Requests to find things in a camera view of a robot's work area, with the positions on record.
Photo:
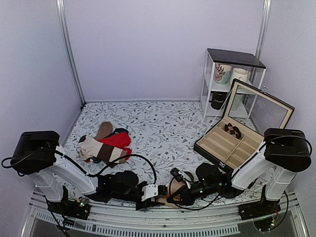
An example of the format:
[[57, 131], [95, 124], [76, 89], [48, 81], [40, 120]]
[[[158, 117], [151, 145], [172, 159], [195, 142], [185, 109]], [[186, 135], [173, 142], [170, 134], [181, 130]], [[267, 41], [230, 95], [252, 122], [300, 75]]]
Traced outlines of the dark green sock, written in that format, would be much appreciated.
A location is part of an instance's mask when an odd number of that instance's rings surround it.
[[112, 133], [110, 133], [110, 134], [108, 135], [108, 137], [111, 137], [111, 136], [114, 136], [114, 135], [120, 134], [120, 133], [129, 134], [129, 131], [126, 130], [125, 128], [116, 128]]

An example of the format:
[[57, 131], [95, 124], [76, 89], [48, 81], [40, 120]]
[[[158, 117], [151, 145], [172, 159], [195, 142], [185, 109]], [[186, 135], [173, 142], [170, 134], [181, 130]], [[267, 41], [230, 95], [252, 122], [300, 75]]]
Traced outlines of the cream white mug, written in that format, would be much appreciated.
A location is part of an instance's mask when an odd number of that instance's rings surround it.
[[242, 68], [233, 68], [231, 78], [230, 78], [230, 84], [233, 83], [234, 79], [238, 79], [242, 82], [247, 82], [248, 80], [248, 74], [249, 71], [242, 69]]

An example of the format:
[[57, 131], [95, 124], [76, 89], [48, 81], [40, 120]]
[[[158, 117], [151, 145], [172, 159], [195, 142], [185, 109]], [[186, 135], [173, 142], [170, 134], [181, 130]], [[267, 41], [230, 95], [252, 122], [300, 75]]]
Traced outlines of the white frame glass shelf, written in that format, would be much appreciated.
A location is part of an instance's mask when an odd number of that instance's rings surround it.
[[234, 79], [253, 85], [256, 71], [261, 71], [260, 88], [265, 76], [266, 66], [253, 54], [208, 48], [205, 53], [200, 103], [203, 117], [215, 117], [223, 114], [224, 106], [216, 109], [211, 106], [220, 94], [228, 96]]

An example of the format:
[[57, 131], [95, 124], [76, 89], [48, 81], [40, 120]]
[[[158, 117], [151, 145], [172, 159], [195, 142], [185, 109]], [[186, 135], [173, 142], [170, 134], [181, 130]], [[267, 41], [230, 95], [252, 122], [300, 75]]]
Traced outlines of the black mug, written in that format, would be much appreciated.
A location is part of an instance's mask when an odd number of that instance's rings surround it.
[[226, 100], [227, 93], [214, 91], [211, 94], [212, 94], [212, 98], [210, 100], [211, 107], [215, 110], [220, 110]]

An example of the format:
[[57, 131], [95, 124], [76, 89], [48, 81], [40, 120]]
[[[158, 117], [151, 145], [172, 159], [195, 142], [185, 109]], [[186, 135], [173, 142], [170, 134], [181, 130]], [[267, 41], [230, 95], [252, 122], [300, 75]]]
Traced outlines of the floral pattern mug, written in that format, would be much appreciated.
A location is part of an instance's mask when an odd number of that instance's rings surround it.
[[216, 63], [214, 81], [218, 84], [226, 84], [231, 75], [231, 69], [230, 64]]

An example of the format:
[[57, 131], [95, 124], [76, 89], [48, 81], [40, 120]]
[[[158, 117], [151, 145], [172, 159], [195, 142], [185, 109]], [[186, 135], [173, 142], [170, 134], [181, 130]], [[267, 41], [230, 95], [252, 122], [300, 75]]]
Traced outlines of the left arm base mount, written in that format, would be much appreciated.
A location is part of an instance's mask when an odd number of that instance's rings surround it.
[[88, 199], [79, 197], [76, 200], [68, 199], [68, 190], [63, 186], [63, 195], [61, 201], [48, 201], [48, 210], [53, 213], [61, 214], [63, 217], [73, 217], [77, 219], [87, 220], [91, 206]]

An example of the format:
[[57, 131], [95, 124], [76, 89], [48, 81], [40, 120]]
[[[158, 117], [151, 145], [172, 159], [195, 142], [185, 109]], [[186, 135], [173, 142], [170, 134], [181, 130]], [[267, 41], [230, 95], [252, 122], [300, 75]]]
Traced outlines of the black compartment organizer box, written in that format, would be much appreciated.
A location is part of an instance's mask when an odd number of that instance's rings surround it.
[[[231, 112], [235, 94], [244, 94], [244, 98], [238, 109]], [[195, 142], [194, 151], [229, 173], [259, 148], [268, 128], [285, 128], [293, 112], [294, 107], [286, 102], [234, 79], [220, 120]], [[240, 139], [224, 131], [224, 125], [228, 123], [239, 128]]]

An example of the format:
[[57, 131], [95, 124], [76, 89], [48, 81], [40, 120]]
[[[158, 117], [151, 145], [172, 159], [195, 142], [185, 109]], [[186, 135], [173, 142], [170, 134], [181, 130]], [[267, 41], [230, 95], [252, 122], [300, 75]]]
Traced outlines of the pale green mug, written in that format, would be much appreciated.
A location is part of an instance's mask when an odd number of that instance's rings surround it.
[[236, 111], [240, 105], [240, 103], [243, 101], [244, 94], [235, 94], [232, 106], [231, 106], [231, 112]]

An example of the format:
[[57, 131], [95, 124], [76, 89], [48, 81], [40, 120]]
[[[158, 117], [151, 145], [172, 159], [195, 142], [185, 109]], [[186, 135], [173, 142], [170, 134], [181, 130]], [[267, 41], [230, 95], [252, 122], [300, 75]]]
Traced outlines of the beige striped ribbed sock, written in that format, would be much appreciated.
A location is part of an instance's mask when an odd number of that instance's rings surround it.
[[186, 207], [194, 204], [194, 200], [190, 197], [188, 190], [194, 182], [194, 176], [188, 171], [181, 171], [182, 180], [178, 182], [172, 177], [167, 188], [167, 194], [156, 199], [162, 205], [174, 208]]

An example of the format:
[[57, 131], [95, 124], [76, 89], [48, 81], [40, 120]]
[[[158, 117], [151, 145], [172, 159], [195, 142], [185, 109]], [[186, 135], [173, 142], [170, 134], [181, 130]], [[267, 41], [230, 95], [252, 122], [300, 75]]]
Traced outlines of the brown argyle rolled sock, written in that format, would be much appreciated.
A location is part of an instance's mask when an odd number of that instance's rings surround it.
[[224, 131], [234, 136], [237, 139], [241, 138], [241, 132], [238, 127], [233, 126], [231, 123], [224, 125]]

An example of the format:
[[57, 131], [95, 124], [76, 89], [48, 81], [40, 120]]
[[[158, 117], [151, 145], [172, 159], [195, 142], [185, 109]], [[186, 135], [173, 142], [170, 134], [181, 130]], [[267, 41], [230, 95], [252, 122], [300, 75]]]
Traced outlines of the brown beige block sock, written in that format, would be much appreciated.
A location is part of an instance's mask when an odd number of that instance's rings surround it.
[[105, 164], [115, 166], [126, 162], [127, 151], [101, 143], [90, 136], [82, 136], [79, 140], [79, 158], [88, 161], [92, 158], [103, 161]]

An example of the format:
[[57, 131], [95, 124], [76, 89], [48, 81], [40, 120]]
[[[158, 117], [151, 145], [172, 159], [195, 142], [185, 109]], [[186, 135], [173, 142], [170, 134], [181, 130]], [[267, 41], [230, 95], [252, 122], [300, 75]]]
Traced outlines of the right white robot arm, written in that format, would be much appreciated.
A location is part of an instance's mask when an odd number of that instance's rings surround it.
[[166, 199], [179, 208], [188, 209], [198, 198], [216, 193], [220, 198], [235, 198], [247, 189], [261, 174], [276, 167], [270, 182], [262, 188], [261, 199], [253, 203], [259, 215], [278, 208], [282, 193], [297, 173], [312, 163], [312, 145], [300, 130], [269, 128], [264, 141], [244, 164], [228, 174], [209, 163], [196, 169], [198, 181], [184, 184]]

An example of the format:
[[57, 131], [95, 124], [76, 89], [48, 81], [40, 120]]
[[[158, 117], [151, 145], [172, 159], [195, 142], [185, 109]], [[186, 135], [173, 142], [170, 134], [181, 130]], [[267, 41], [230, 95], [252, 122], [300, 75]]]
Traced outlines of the floral tablecloth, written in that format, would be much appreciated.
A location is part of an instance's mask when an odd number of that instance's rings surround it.
[[[96, 136], [100, 125], [109, 121], [114, 128], [125, 128], [133, 152], [126, 163], [106, 168], [103, 162], [79, 159], [79, 139]], [[106, 102], [87, 104], [68, 140], [67, 156], [91, 174], [133, 171], [140, 181], [168, 186], [171, 169], [194, 173], [205, 159], [193, 150], [194, 143], [217, 117], [203, 117], [199, 102]]]

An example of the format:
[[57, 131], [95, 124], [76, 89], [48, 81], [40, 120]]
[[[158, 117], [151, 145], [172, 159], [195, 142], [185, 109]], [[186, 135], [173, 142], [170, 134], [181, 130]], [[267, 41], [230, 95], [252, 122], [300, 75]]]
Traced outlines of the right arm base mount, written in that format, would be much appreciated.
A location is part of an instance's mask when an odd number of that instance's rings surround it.
[[270, 232], [280, 226], [285, 220], [288, 209], [289, 209], [289, 198], [286, 191], [283, 192], [286, 197], [286, 210], [283, 217], [280, 217], [279, 212], [281, 211], [279, 201], [267, 201], [265, 197], [262, 200], [249, 203], [249, 204], [241, 204], [238, 206], [238, 213], [242, 220], [249, 220], [253, 218], [263, 217], [265, 215], [273, 215], [276, 214], [275, 217], [272, 217], [271, 221], [258, 220], [255, 221], [255, 228], [261, 232]]

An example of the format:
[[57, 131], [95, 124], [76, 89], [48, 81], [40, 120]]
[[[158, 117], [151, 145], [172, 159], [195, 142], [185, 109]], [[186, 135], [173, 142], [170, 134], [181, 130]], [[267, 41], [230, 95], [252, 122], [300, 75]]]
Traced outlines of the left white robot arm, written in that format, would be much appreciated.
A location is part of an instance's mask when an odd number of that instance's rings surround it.
[[29, 176], [62, 214], [70, 214], [74, 207], [68, 200], [67, 188], [55, 179], [56, 176], [90, 200], [103, 203], [112, 198], [131, 201], [137, 210], [160, 205], [158, 199], [167, 194], [166, 186], [146, 181], [140, 183], [138, 176], [129, 170], [107, 175], [101, 172], [89, 174], [65, 154], [55, 131], [23, 132], [13, 155], [4, 158], [1, 166], [13, 168], [20, 176]]

